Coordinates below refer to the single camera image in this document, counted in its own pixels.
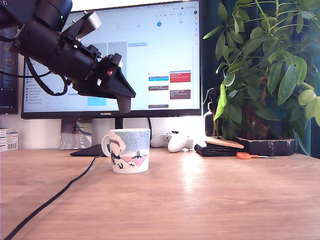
monitor stand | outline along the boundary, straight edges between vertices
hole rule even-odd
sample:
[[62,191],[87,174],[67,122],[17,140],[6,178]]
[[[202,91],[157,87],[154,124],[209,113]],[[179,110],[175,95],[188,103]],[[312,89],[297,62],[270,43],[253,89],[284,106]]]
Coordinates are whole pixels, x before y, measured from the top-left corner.
[[[124,118],[116,117],[114,119],[115,129],[123,129],[124,128]],[[82,149],[73,153],[70,153],[72,157],[97,157],[104,154],[101,149],[101,144],[97,144],[86,149]]]

plant pot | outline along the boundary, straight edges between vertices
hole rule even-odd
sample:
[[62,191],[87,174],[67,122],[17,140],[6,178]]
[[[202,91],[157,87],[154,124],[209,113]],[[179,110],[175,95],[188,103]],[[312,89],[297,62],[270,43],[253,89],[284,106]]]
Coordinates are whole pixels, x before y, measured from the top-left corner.
[[233,139],[244,146],[243,151],[259,156],[290,156],[295,153],[295,140],[247,140],[240,137]]

spray bottle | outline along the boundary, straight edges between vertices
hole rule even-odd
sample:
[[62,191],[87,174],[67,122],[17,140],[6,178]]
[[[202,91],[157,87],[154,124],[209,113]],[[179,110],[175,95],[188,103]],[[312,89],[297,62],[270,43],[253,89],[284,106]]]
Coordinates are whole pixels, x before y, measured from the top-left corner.
[[206,98],[203,104],[206,104],[208,101],[208,112],[204,114],[204,132],[207,137],[215,137],[216,133],[216,121],[214,121],[216,111],[218,108],[217,103],[218,91],[215,88],[211,88],[206,93]]

orange scissors handle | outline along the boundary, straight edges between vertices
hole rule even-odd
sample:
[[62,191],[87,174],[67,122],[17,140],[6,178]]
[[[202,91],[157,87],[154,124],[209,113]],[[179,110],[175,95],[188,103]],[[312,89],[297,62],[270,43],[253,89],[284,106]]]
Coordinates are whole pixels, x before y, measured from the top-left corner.
[[258,155],[250,155],[249,153],[246,152],[237,152],[236,156],[238,159],[252,159],[252,158],[259,158]]

monitor bezel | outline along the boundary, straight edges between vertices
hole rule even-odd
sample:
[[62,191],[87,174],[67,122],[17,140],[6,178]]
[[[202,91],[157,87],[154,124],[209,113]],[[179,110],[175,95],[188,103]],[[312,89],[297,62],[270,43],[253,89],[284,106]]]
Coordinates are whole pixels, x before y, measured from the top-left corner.
[[[165,4],[185,3],[185,0],[165,1],[156,3],[147,3],[130,6],[117,6],[107,8],[97,8],[95,11],[126,9],[134,7],[147,7]],[[188,2],[199,2],[199,108],[197,109],[159,109],[159,110],[132,110],[129,113],[121,113],[119,111],[52,111],[52,112],[24,112],[25,103],[25,82],[23,80],[22,88],[22,119],[63,119],[63,118],[91,118],[91,119],[110,119],[110,118],[162,118],[162,117],[183,117],[183,116],[201,116],[202,115],[202,54],[201,54],[201,0],[189,0]],[[71,13],[81,13],[81,11],[72,11]],[[23,75],[26,72],[26,60],[23,63]]]

